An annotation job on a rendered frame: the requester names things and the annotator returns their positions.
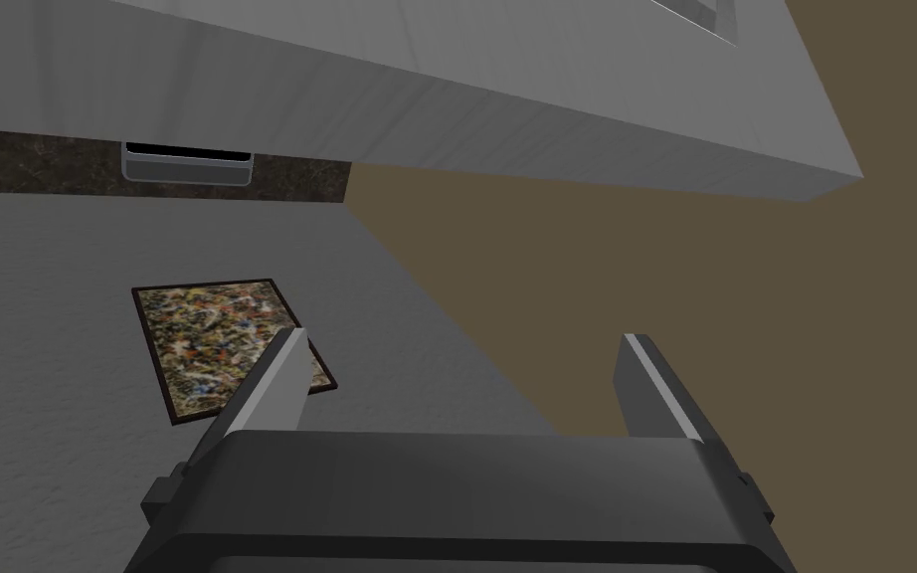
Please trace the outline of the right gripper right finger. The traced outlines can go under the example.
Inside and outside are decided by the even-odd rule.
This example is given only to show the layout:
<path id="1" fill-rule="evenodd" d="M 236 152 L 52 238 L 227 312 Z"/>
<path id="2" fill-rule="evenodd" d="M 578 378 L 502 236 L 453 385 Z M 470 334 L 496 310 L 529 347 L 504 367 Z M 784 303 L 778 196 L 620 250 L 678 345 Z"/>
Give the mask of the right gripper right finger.
<path id="1" fill-rule="evenodd" d="M 613 384 L 630 436 L 721 440 L 650 336 L 622 335 Z"/>

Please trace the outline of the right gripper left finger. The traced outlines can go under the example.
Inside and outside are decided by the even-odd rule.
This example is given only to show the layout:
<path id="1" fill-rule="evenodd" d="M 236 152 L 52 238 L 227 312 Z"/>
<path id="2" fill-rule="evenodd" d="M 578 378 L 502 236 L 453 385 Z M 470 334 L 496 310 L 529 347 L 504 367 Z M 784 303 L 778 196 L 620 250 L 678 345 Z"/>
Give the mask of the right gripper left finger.
<path id="1" fill-rule="evenodd" d="M 239 431 L 294 431 L 309 392 L 309 342 L 303 328 L 280 330 L 202 438 L 212 448 Z"/>

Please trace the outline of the grey cupboard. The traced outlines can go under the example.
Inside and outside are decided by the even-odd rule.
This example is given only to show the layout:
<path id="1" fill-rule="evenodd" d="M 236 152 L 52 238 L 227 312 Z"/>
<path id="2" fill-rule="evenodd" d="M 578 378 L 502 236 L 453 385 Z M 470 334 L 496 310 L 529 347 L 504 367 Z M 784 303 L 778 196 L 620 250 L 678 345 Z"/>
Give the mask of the grey cupboard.
<path id="1" fill-rule="evenodd" d="M 785 0 L 0 0 L 0 130 L 808 201 Z"/>

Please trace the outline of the framed speckled abstract picture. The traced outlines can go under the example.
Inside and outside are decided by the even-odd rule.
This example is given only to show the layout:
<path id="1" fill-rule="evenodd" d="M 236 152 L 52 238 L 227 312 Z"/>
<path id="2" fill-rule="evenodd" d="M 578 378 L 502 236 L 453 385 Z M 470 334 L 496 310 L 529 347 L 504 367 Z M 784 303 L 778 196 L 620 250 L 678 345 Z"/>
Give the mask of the framed speckled abstract picture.
<path id="1" fill-rule="evenodd" d="M 218 415 L 274 336 L 301 326 L 272 279 L 140 286 L 131 296 L 174 426 Z"/>

